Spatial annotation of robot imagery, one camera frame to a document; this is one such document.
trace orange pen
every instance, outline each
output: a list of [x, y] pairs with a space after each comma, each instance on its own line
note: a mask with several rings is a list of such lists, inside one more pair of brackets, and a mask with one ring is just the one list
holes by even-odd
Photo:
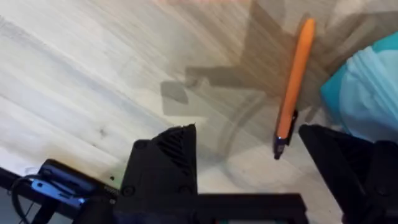
[[285, 98], [279, 111], [278, 123], [274, 139], [274, 158], [279, 159], [285, 145], [289, 145], [290, 138], [297, 119], [295, 110], [297, 98], [299, 97], [301, 84], [311, 52], [311, 46], [315, 35], [315, 20], [310, 18], [305, 21], [297, 42], [292, 71], [286, 88]]

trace blue cloth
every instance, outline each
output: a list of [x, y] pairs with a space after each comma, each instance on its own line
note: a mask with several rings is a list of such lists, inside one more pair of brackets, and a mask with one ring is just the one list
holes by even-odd
[[321, 87], [347, 133], [398, 142], [398, 32], [360, 50]]

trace cable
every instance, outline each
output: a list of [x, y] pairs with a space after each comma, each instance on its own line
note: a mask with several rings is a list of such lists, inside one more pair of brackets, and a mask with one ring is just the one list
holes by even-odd
[[82, 197], [83, 195], [78, 195], [78, 194], [72, 194], [69, 191], [61, 188], [57, 184], [53, 183], [49, 178], [43, 177], [42, 175], [39, 174], [31, 174], [31, 175], [26, 175], [24, 177], [16, 179], [11, 187], [10, 187], [10, 193], [11, 193], [11, 200], [12, 200], [12, 206], [14, 207], [16, 213], [18, 214], [19, 218], [21, 218], [20, 223], [22, 222], [23, 224], [30, 224], [29, 221], [26, 219], [26, 215], [24, 211], [22, 210], [21, 207], [21, 202], [19, 201], [19, 197], [17, 194], [17, 188], [21, 186], [21, 184], [25, 181], [30, 181], [30, 179], [34, 180], [41, 180], [44, 181], [51, 186], [55, 187], [57, 190], [61, 191], [63, 194], [67, 194], [71, 197]]
[[28, 216], [28, 214], [29, 214], [29, 212], [30, 212], [30, 210], [32, 209], [32, 207], [33, 207], [34, 204], [35, 204], [34, 201], [32, 201], [32, 203], [30, 203], [29, 208], [28, 208], [27, 211], [25, 212], [25, 218]]

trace wooden table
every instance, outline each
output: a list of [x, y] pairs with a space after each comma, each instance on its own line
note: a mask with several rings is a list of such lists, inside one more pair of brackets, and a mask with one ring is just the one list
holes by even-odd
[[26, 175], [53, 158], [118, 187], [135, 140], [196, 123], [200, 192], [300, 192], [312, 223], [338, 223], [297, 134], [272, 158], [296, 33], [305, 17], [317, 20], [298, 123], [329, 126], [319, 87], [353, 52], [398, 30], [397, 6], [0, 1], [0, 166]]

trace wood grain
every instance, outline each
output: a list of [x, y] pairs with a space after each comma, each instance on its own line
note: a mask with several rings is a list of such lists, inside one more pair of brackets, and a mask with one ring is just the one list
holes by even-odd
[[394, 0], [0, 1], [0, 166], [26, 175], [53, 158], [119, 187], [135, 140], [196, 123], [201, 192], [300, 192], [312, 223], [339, 223], [297, 134], [273, 160], [297, 30], [317, 20], [298, 122], [330, 125], [319, 87], [398, 29], [397, 8]]

